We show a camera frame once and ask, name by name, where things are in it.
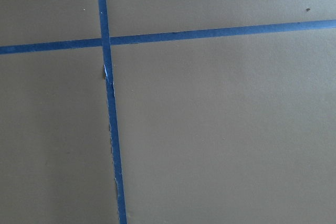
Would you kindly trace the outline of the crossing blue tape strip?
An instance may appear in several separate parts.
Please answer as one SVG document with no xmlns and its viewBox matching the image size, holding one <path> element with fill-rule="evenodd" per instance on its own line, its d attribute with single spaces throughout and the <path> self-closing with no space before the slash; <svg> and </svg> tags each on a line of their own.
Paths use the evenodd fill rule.
<svg viewBox="0 0 336 224">
<path fill-rule="evenodd" d="M 190 30 L 190 31 L 179 31 L 171 33 L 116 36 L 110 38 L 65 40 L 54 42 L 42 42 L 36 44 L 1 46 L 1 55 L 19 54 L 27 52 L 40 52 L 40 51 L 56 51 L 66 49 L 92 48 L 92 47 L 101 47 L 103 51 L 107 51 L 110 49 L 111 46 L 118 46 L 118 45 L 132 45 L 132 44 L 143 44 L 151 42 L 230 37 L 230 36 L 253 35 L 253 34 L 284 33 L 290 31 L 334 29 L 334 28 L 335 28 L 335 20 L 331 19 L 331 20 L 315 20 L 309 22 Z"/>
</svg>

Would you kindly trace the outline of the long blue tape strip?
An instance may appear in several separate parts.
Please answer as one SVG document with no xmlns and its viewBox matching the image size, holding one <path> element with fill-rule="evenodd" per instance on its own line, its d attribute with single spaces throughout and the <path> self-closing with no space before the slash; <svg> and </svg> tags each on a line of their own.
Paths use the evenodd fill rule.
<svg viewBox="0 0 336 224">
<path fill-rule="evenodd" d="M 104 72 L 106 75 L 111 153 L 113 158 L 114 180 L 117 189 L 118 217 L 119 217 L 119 223 L 127 223 L 119 132 L 117 122 L 116 98 L 114 93 L 113 64 L 112 64 L 111 44 L 109 35 L 107 0 L 98 0 L 98 4 L 99 4 L 102 51 L 104 60 Z"/>
</svg>

